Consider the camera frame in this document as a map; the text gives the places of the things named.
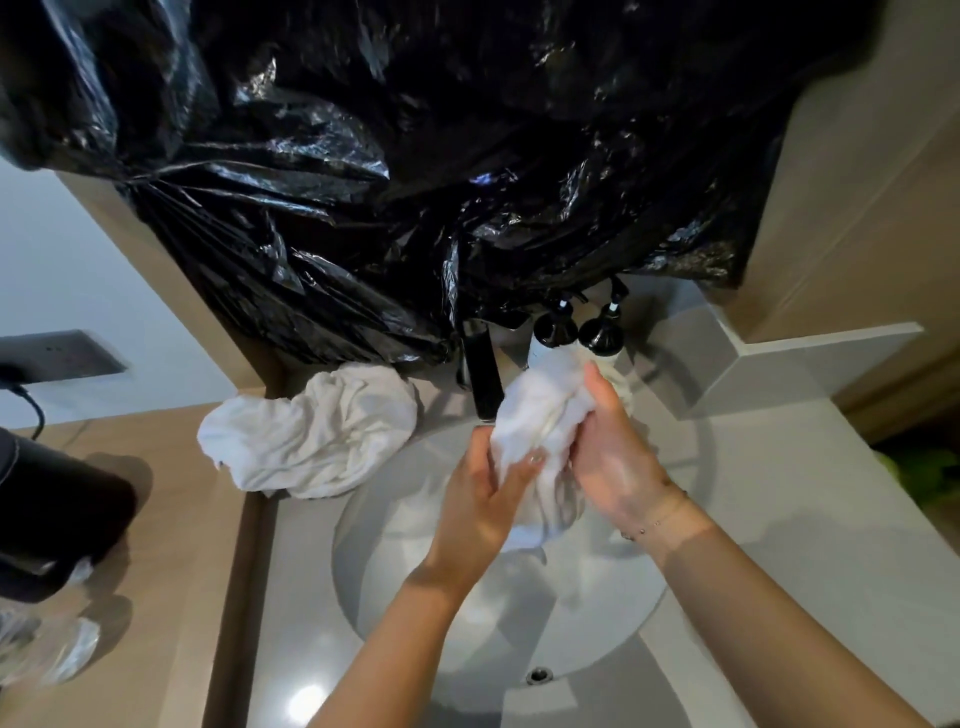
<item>electrical outlet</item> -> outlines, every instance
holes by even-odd
[[[115,375],[127,369],[79,330],[2,336],[0,364],[22,369],[24,384]]]

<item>countertop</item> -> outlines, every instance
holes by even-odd
[[[425,430],[469,413],[449,377],[414,381]],[[828,399],[678,421],[644,387],[635,413],[673,478],[814,618],[929,720],[960,717],[960,558]],[[325,563],[347,502],[279,504],[249,728],[303,726],[360,646]],[[508,692],[502,725],[753,725],[669,591],[603,662]],[[640,663],[660,678],[639,684]]]
[[[236,597],[257,501],[197,446],[213,406],[51,425],[41,435],[126,477],[141,506],[86,584],[39,605],[101,624],[92,662],[62,685],[0,693],[4,728],[200,728],[228,708],[216,702],[246,603]]]

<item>sink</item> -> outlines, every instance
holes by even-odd
[[[350,497],[334,533],[332,575],[361,639],[426,554],[444,486],[476,424],[411,442]],[[590,507],[542,548],[501,554],[447,636],[436,722],[451,711],[499,714],[507,692],[542,689],[526,687],[531,673],[556,679],[598,663],[636,634],[664,588],[650,557]]]

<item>faucet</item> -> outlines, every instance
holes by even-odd
[[[496,368],[488,324],[516,331],[529,318],[529,314],[522,311],[496,311],[483,319],[465,319],[461,324],[457,384],[473,393],[477,417],[482,422],[496,420],[496,411],[503,401],[503,384]]]

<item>plastic bag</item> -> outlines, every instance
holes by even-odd
[[[118,182],[205,299],[305,361],[620,270],[736,285],[803,84],[876,2],[24,0],[0,127]]]

